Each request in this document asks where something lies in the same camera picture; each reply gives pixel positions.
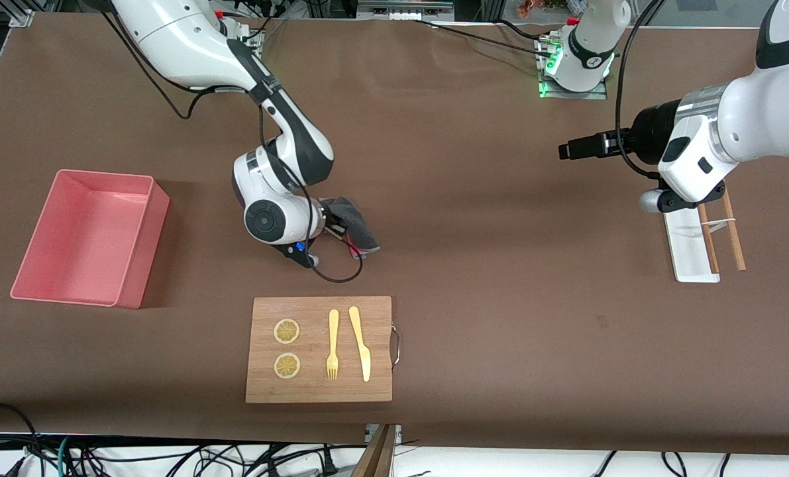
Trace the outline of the dark grey microfibre cloth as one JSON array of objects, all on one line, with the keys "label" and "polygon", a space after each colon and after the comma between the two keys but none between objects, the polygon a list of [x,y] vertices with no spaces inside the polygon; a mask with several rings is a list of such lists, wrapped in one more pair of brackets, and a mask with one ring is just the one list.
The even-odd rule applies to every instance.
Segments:
[{"label": "dark grey microfibre cloth", "polygon": [[331,205],[331,211],[333,211],[335,215],[333,230],[340,233],[344,239],[346,233],[365,235],[369,240],[369,254],[379,250],[381,246],[379,242],[377,242],[367,222],[364,220],[363,215],[358,210],[358,206],[355,205],[351,199],[343,196],[333,199],[334,201]]}]

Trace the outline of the yellow plastic fork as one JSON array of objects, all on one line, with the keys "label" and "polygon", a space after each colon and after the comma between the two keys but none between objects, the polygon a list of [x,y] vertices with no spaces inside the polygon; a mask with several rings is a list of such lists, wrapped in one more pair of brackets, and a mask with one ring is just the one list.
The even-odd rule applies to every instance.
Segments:
[{"label": "yellow plastic fork", "polygon": [[336,380],[339,377],[339,356],[337,356],[337,345],[339,344],[339,311],[333,309],[329,311],[329,353],[327,356],[327,378]]}]

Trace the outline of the yellow plastic knife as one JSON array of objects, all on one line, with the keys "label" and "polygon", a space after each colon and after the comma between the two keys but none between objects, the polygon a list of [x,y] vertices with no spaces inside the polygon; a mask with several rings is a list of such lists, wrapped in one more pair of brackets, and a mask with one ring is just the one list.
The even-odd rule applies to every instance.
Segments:
[{"label": "yellow plastic knife", "polygon": [[360,365],[363,377],[362,380],[364,382],[369,382],[371,375],[371,353],[369,347],[364,344],[360,310],[358,310],[357,306],[350,306],[348,309],[348,314],[352,324],[352,329],[354,329],[354,337],[358,345],[358,353],[360,353]]}]

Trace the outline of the white rectangular tray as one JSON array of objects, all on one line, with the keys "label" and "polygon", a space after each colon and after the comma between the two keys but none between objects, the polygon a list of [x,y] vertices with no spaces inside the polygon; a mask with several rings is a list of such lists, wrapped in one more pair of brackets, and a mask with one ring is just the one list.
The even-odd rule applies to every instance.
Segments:
[{"label": "white rectangular tray", "polygon": [[674,276],[683,284],[717,284],[697,209],[680,209],[662,215],[672,257]]}]

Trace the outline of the wooden rod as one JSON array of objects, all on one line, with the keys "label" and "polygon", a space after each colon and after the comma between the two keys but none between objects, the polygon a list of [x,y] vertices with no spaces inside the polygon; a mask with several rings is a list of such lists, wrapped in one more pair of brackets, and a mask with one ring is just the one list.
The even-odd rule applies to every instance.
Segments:
[{"label": "wooden rod", "polygon": [[725,228],[729,233],[729,239],[731,243],[731,252],[733,253],[733,259],[737,268],[737,271],[743,272],[747,269],[746,262],[745,262],[745,255],[743,254],[743,249],[741,246],[741,239],[739,236],[739,232],[737,232],[737,222],[733,210],[733,206],[731,205],[731,199],[729,196],[729,189],[725,190],[722,195],[722,205],[725,213],[725,218],[727,218],[727,224],[725,224]]},{"label": "wooden rod", "polygon": [[701,233],[704,239],[704,246],[706,247],[706,252],[708,254],[710,272],[712,272],[712,274],[718,274],[720,270],[716,258],[715,246],[714,246],[712,231],[710,229],[709,219],[706,211],[706,205],[704,205],[704,203],[701,203],[700,205],[698,205],[697,211],[699,212]]}]

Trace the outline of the wooden cutting board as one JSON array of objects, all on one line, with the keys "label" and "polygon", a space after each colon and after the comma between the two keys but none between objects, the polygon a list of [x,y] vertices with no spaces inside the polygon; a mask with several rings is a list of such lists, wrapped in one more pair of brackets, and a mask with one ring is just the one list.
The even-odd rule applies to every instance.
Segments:
[{"label": "wooden cutting board", "polygon": [[[360,353],[348,309],[360,310],[364,344],[371,353],[370,381],[364,382]],[[328,317],[340,313],[339,377],[327,378]],[[280,344],[273,328],[283,318],[300,326],[291,344]],[[364,403],[392,399],[392,299],[388,296],[258,297],[252,308],[246,397],[248,403]],[[294,378],[279,378],[273,371],[277,356],[292,352],[301,369]]]}]

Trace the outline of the wooden beam under table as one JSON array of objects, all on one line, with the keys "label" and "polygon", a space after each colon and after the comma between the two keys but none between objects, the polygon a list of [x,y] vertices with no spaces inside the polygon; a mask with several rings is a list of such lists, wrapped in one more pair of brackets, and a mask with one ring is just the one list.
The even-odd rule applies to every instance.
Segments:
[{"label": "wooden beam under table", "polygon": [[350,477],[392,477],[398,425],[377,425]]}]

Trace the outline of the grey power strip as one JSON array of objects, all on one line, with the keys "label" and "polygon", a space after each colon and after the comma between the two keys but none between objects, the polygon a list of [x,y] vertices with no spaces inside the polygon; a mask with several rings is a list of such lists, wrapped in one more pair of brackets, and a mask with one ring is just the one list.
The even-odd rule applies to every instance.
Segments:
[{"label": "grey power strip", "polygon": [[356,18],[453,22],[454,0],[357,0]]}]

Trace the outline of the pink plastic bin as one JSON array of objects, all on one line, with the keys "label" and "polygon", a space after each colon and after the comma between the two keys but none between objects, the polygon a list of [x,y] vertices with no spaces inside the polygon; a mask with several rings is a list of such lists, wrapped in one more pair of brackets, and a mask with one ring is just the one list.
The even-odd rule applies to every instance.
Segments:
[{"label": "pink plastic bin", "polygon": [[138,309],[169,205],[152,176],[58,171],[10,296]]}]

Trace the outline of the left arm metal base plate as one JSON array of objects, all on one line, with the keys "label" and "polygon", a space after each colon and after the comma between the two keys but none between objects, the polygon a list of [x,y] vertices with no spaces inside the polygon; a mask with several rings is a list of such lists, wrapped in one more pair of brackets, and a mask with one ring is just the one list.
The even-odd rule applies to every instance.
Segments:
[{"label": "left arm metal base plate", "polygon": [[[539,73],[539,95],[541,97],[554,97],[554,99],[606,99],[606,76],[609,74],[609,65],[614,56],[611,55],[605,66],[598,66],[593,70],[580,70],[574,64],[562,64],[570,58],[576,60],[572,54],[566,54],[562,46],[560,31],[551,31],[547,35],[540,35],[534,40],[536,51],[546,52],[546,57],[537,58],[537,72]],[[570,85],[581,85],[583,80],[592,88],[586,91],[569,89],[564,85],[564,80]]]}]

